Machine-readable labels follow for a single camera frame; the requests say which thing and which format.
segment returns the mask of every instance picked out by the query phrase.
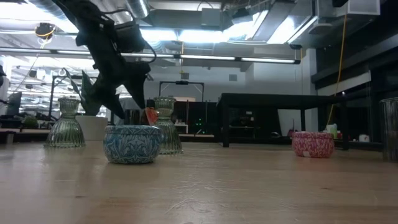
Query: green plant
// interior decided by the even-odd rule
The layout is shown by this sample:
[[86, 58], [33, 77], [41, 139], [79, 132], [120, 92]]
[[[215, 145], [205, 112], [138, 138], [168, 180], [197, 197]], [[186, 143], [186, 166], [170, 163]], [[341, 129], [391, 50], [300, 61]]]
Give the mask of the green plant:
[[22, 124], [25, 128], [37, 128], [37, 119], [33, 116], [26, 116], [22, 120]]
[[85, 115], [96, 116], [98, 112], [100, 112], [102, 104], [91, 97], [94, 89], [93, 85], [90, 82], [89, 76], [84, 71], [82, 71], [83, 78], [81, 79], [81, 93], [80, 93], [77, 84], [72, 80], [72, 76], [70, 75], [68, 70], [66, 70], [65, 68], [64, 70], [67, 74], [67, 77], [70, 79], [70, 83], [73, 87], [73, 90], [76, 93], [78, 93], [80, 96], [81, 106], [83, 107], [84, 111], [86, 111]]

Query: white container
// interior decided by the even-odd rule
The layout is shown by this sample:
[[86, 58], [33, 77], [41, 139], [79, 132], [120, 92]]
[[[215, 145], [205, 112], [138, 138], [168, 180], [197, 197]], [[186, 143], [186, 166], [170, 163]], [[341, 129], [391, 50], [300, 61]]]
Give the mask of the white container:
[[102, 141], [105, 138], [105, 127], [108, 119], [97, 116], [76, 116], [86, 141]]
[[326, 126], [326, 131], [333, 135], [334, 139], [337, 138], [337, 124], [329, 124]]
[[369, 136], [367, 134], [361, 134], [361, 135], [359, 135], [359, 141], [360, 142], [369, 142]]

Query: green glass vase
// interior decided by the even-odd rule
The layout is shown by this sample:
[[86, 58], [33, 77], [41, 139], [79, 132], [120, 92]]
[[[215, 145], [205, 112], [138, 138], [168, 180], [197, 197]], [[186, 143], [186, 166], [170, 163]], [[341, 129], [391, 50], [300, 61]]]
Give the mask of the green glass vase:
[[155, 97], [155, 110], [158, 119], [155, 126], [162, 130], [162, 142], [160, 144], [160, 154], [181, 154], [182, 146], [177, 129], [171, 121], [174, 110], [175, 98], [173, 97]]
[[52, 127], [44, 144], [45, 147], [82, 147], [85, 145], [83, 131], [77, 120], [76, 112], [80, 100], [59, 98], [61, 117]]

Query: potted plant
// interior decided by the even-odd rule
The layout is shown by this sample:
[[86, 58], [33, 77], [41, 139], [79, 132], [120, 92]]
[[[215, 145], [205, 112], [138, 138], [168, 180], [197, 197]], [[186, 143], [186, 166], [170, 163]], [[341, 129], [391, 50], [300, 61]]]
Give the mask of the potted plant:
[[64, 69], [67, 77], [70, 79], [73, 90], [79, 94], [81, 100], [81, 106], [83, 107], [85, 114], [76, 116], [76, 120], [79, 122], [83, 135], [86, 141], [102, 141], [105, 137], [105, 127], [108, 125], [108, 119], [97, 117], [96, 115], [100, 112], [102, 104], [97, 100], [90, 97], [90, 93], [93, 91], [93, 85], [90, 82], [89, 76], [82, 71], [81, 79], [81, 92], [72, 80], [70, 73]]
[[26, 116], [22, 120], [22, 126], [27, 129], [35, 129], [37, 128], [37, 119], [34, 116]]

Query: orange object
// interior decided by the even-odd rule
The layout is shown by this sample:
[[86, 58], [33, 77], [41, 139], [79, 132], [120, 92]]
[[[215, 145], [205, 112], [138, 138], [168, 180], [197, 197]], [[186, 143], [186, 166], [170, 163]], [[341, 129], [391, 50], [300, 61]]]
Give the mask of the orange object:
[[147, 115], [149, 125], [155, 125], [157, 121], [157, 113], [155, 108], [145, 108], [145, 114]]

